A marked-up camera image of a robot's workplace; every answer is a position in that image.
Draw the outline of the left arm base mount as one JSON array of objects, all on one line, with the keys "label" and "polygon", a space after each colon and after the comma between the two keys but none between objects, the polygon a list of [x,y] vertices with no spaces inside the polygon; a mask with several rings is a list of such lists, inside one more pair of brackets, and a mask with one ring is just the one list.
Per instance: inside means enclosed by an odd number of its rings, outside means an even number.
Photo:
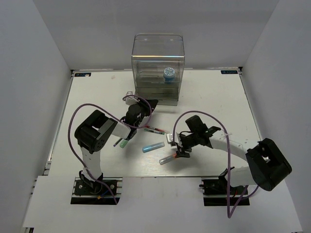
[{"label": "left arm base mount", "polygon": [[[121,198],[122,178],[108,178],[104,182],[112,190],[118,203]],[[92,189],[77,177],[74,181],[70,203],[76,205],[116,205],[110,191],[103,184]]]}]

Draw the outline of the blue highlighter marker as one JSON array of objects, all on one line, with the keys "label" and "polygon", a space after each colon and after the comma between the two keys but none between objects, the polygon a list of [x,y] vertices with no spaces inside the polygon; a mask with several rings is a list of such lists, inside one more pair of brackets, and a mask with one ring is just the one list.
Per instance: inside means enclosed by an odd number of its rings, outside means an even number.
[{"label": "blue highlighter marker", "polygon": [[147,153],[147,152],[150,152],[150,151],[153,151],[153,150],[157,150],[159,148],[162,148],[165,146],[165,143],[164,142],[159,142],[159,143],[155,143],[155,144],[152,144],[152,145],[148,145],[148,146],[145,146],[142,148],[142,152],[143,153]]}]

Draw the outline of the dark blue pen refill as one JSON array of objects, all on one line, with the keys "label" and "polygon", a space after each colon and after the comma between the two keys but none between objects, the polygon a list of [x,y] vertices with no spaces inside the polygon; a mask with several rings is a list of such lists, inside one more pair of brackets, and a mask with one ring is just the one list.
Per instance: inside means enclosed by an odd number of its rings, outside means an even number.
[{"label": "dark blue pen refill", "polygon": [[117,142],[115,142],[115,144],[113,145],[113,147],[117,146],[121,141],[122,141],[122,138],[120,138]]}]

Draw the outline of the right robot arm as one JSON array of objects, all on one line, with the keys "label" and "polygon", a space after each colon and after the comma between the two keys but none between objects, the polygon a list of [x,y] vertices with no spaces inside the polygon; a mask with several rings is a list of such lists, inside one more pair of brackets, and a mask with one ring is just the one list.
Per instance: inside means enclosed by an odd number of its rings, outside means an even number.
[{"label": "right robot arm", "polygon": [[272,191],[292,172],[291,165],[272,139],[231,139],[223,129],[208,127],[198,115],[188,118],[186,124],[187,134],[173,132],[168,136],[168,143],[177,147],[176,157],[189,158],[192,148],[200,145],[228,152],[247,162],[247,166],[229,166],[219,175],[219,187],[224,193],[247,185]]}]

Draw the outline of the blue cleaning gel jar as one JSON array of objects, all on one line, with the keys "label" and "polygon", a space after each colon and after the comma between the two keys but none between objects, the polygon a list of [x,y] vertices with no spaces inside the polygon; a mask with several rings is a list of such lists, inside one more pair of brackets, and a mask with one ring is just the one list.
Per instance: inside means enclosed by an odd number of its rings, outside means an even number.
[{"label": "blue cleaning gel jar", "polygon": [[163,77],[165,80],[165,83],[170,83],[175,80],[175,69],[172,67],[166,67],[163,70]]}]

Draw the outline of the blue table label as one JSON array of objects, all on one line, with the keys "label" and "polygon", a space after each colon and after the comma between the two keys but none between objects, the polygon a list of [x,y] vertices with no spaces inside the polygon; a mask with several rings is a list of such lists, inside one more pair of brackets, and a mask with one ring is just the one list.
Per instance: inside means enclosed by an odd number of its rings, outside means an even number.
[{"label": "blue table label", "polygon": [[90,77],[91,73],[75,73],[74,77]]},{"label": "blue table label", "polygon": [[221,70],[221,74],[238,74],[237,70]]}]

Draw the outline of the clear plastic drawer organizer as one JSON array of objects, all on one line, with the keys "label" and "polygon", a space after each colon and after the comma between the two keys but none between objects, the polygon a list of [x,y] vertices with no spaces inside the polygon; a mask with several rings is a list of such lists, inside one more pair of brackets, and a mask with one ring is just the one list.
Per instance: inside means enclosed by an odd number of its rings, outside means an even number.
[{"label": "clear plastic drawer organizer", "polygon": [[[158,100],[159,105],[176,106],[185,67],[183,37],[174,33],[139,33],[132,48],[135,94]],[[165,83],[163,70],[175,69],[175,80]]]}]

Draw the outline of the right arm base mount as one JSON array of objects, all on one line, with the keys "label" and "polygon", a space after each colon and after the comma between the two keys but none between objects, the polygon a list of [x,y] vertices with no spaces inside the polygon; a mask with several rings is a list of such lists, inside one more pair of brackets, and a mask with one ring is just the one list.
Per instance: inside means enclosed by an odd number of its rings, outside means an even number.
[{"label": "right arm base mount", "polygon": [[[203,191],[204,206],[227,206],[227,189],[219,179],[202,179],[199,188]],[[230,206],[241,196],[244,186],[230,188]]]}]

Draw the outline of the right blue table label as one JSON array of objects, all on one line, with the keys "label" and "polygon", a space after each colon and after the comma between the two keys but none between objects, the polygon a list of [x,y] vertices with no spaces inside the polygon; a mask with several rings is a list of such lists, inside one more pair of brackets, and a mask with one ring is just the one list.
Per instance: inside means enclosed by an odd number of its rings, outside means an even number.
[{"label": "right blue table label", "polygon": [[221,70],[221,74],[238,74],[237,70]]}]

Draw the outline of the red refill pen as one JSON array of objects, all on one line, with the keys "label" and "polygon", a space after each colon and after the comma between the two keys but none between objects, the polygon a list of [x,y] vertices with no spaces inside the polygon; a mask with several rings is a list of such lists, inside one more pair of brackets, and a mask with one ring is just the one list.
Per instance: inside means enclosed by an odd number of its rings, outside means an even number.
[{"label": "red refill pen", "polygon": [[160,128],[152,127],[152,126],[149,126],[149,125],[146,125],[144,128],[150,129],[150,130],[154,130],[154,131],[158,131],[158,132],[163,132],[163,133],[170,133],[167,130],[163,130],[163,129],[160,129]]}]

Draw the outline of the green highlighter marker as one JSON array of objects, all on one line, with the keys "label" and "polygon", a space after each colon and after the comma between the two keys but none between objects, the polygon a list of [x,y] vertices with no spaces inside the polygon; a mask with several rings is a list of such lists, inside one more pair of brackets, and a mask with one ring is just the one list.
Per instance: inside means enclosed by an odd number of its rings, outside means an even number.
[{"label": "green highlighter marker", "polygon": [[122,142],[120,143],[120,148],[124,148],[128,143],[128,140],[122,140]]}]

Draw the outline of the orange highlighter marker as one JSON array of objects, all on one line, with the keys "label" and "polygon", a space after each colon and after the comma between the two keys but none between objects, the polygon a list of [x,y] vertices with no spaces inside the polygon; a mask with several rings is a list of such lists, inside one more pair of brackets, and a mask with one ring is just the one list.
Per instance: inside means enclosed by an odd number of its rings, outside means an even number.
[{"label": "orange highlighter marker", "polygon": [[176,158],[176,153],[174,153],[174,154],[172,154],[172,155],[169,155],[169,156],[167,156],[167,157],[165,157],[165,158],[162,158],[162,159],[160,159],[159,160],[159,164],[160,165],[164,165],[164,164],[166,164],[166,163],[169,163],[169,162],[171,162],[171,161],[173,161],[175,158]]}]

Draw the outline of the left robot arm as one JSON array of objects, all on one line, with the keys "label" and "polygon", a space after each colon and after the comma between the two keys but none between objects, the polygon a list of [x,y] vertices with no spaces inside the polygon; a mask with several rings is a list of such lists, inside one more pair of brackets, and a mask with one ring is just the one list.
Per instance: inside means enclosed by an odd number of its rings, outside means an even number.
[{"label": "left robot arm", "polygon": [[100,165],[100,151],[111,135],[122,140],[131,140],[142,128],[144,118],[151,117],[158,100],[136,100],[129,105],[126,115],[118,119],[105,110],[95,110],[75,130],[74,137],[82,152],[78,158],[83,164],[79,177],[93,194],[103,188],[103,173]]}]

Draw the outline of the green refill pen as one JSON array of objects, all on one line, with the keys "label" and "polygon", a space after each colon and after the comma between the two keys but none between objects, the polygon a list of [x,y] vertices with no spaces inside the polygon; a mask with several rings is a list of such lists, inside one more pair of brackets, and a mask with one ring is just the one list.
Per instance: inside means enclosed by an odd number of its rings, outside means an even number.
[{"label": "green refill pen", "polygon": [[151,130],[151,129],[144,129],[145,132],[149,132],[149,133],[155,133],[155,134],[160,134],[160,135],[165,135],[167,133],[165,132],[160,132],[160,131],[155,131],[155,130]]}]

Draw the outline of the left blue table label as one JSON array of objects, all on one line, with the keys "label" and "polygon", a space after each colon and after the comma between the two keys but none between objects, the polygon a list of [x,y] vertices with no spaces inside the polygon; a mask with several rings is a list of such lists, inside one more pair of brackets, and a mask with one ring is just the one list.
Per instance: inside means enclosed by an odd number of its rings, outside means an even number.
[{"label": "left blue table label", "polygon": [[91,73],[75,73],[74,77],[90,77]]}]

